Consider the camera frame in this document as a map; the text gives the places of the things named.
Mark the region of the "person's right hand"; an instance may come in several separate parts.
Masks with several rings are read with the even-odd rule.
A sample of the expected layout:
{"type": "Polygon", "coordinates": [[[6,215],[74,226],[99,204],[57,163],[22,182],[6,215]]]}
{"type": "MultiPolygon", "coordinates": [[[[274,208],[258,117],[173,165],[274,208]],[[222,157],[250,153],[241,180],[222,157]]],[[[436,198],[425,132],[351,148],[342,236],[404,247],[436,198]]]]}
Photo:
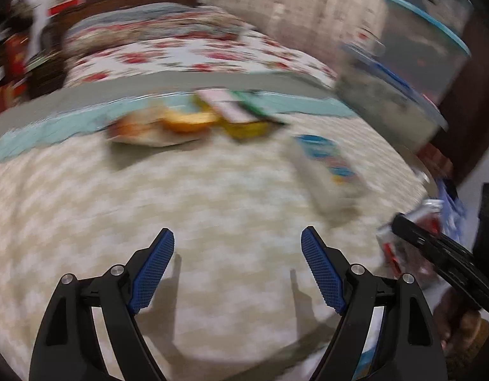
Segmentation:
{"type": "Polygon", "coordinates": [[[433,312],[444,354],[472,360],[484,346],[489,323],[470,300],[449,288],[433,312]]]}

